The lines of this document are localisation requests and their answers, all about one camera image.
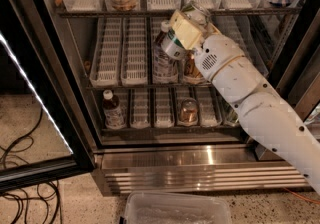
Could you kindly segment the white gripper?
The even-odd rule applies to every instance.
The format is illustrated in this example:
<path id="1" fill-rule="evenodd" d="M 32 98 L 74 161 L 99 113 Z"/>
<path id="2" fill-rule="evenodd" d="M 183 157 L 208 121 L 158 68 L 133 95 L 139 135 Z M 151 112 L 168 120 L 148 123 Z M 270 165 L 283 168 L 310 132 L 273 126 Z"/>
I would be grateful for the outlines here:
<path id="1" fill-rule="evenodd" d="M 202 76 L 211 81 L 213 77 L 229 62 L 245 54 L 231 38 L 220 34 L 220 30 L 211 22 L 207 24 L 207 33 L 213 34 L 204 41 L 204 29 L 188 18 L 180 10 L 176 10 L 170 18 L 170 26 L 176 38 L 186 50 L 202 47 L 195 52 L 195 66 Z"/>

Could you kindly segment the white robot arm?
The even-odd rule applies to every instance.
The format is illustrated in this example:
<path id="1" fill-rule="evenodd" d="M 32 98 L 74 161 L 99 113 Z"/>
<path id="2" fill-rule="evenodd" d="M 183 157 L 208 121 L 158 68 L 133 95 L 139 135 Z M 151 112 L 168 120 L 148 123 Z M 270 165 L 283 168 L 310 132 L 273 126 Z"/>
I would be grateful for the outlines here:
<path id="1" fill-rule="evenodd" d="M 195 52 L 195 66 L 234 109 L 244 131 L 320 193 L 320 143 L 239 45 L 213 24 L 202 26 L 180 10 L 170 25 L 182 46 Z"/>

